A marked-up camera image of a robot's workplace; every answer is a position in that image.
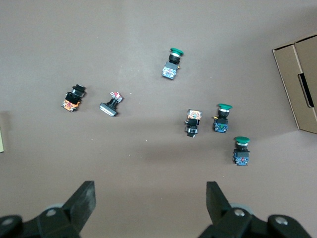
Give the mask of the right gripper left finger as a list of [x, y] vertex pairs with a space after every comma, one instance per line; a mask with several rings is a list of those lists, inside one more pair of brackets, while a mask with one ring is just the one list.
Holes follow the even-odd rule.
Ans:
[[0, 217], [0, 238], [81, 238], [95, 207], [95, 182], [85, 181], [63, 205], [50, 206], [29, 221], [19, 215]]

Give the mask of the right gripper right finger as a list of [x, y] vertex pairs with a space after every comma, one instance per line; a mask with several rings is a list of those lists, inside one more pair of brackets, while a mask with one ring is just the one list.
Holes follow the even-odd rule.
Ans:
[[215, 181], [206, 184], [206, 205], [212, 224], [198, 238], [312, 238], [292, 217], [273, 214], [263, 221], [232, 207]]

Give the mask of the green mushroom push button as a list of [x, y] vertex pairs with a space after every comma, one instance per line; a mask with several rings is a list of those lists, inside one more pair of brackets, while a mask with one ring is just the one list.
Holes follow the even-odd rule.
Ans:
[[184, 52], [177, 48], [171, 48], [168, 61], [165, 63], [161, 75], [167, 79], [173, 80], [176, 76], [177, 70], [180, 68], [180, 59]]
[[214, 122], [212, 128], [215, 132], [226, 133], [228, 130], [228, 119], [230, 110], [232, 109], [231, 105], [228, 104], [218, 104], [218, 115], [213, 117]]
[[244, 136], [235, 137], [235, 149], [233, 151], [233, 161], [238, 166], [247, 166], [249, 162], [248, 143], [250, 139]]

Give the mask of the brown cardboard box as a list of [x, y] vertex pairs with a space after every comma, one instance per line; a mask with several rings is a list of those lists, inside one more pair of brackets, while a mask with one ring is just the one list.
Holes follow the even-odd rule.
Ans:
[[272, 52], [298, 129], [317, 134], [317, 33]]

